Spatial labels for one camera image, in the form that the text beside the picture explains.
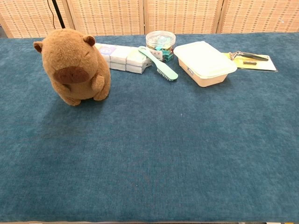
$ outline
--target brown plush toy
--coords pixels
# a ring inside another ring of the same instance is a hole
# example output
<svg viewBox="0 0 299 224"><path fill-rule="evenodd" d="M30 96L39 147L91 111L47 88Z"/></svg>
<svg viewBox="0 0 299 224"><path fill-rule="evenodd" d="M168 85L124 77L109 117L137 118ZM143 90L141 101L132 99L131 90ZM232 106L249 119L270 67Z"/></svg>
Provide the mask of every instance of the brown plush toy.
<svg viewBox="0 0 299 224"><path fill-rule="evenodd" d="M53 89L69 105L88 98L103 100L109 94L110 70L94 44L94 37L67 28L34 42Z"/></svg>

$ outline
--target white food container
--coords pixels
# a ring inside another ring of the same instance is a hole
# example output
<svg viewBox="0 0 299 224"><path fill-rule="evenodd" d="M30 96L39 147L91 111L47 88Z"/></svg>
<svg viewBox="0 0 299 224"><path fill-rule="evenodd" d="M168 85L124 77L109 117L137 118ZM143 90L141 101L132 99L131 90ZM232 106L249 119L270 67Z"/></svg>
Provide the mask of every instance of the white food container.
<svg viewBox="0 0 299 224"><path fill-rule="evenodd" d="M233 61L204 41L177 46L174 54L179 65L201 87L221 83L237 70Z"/></svg>

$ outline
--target brush bristles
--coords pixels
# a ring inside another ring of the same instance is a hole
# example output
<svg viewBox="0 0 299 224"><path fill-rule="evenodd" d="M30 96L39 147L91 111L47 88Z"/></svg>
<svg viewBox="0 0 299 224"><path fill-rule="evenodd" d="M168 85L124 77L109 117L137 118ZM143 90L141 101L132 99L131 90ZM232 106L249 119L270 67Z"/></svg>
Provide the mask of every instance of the brush bristles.
<svg viewBox="0 0 299 224"><path fill-rule="evenodd" d="M159 72L168 81L173 81L172 79L168 78L168 76L166 76L160 69L157 69L157 72Z"/></svg>

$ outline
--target yellow paper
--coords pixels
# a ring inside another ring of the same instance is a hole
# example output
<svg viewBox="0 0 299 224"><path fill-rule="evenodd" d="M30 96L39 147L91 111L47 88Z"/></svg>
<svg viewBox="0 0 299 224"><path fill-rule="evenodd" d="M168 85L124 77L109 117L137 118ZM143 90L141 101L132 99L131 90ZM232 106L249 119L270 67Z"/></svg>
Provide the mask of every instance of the yellow paper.
<svg viewBox="0 0 299 224"><path fill-rule="evenodd" d="M261 57L266 57L268 61L258 61L251 58L246 58L242 56L237 56L234 58L233 62L236 64L237 68L239 69L255 69L255 70L267 70L267 71L277 71L270 56L268 55L258 55ZM243 64L243 62L256 62L256 65L252 64Z"/></svg>

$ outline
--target plush toy arm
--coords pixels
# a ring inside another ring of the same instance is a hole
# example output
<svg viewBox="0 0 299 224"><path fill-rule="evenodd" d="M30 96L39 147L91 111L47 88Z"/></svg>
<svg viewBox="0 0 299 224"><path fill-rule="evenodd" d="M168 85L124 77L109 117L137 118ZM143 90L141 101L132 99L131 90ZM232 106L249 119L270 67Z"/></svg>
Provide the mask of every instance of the plush toy arm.
<svg viewBox="0 0 299 224"><path fill-rule="evenodd" d="M102 91L105 84L105 80L103 76L95 75L92 78L92 89L95 91Z"/></svg>
<svg viewBox="0 0 299 224"><path fill-rule="evenodd" d="M52 80L52 79L51 79L51 83L52 83L53 89L58 94L65 95L65 94L70 93L70 89L67 86L65 86L59 82L56 82L55 80Z"/></svg>

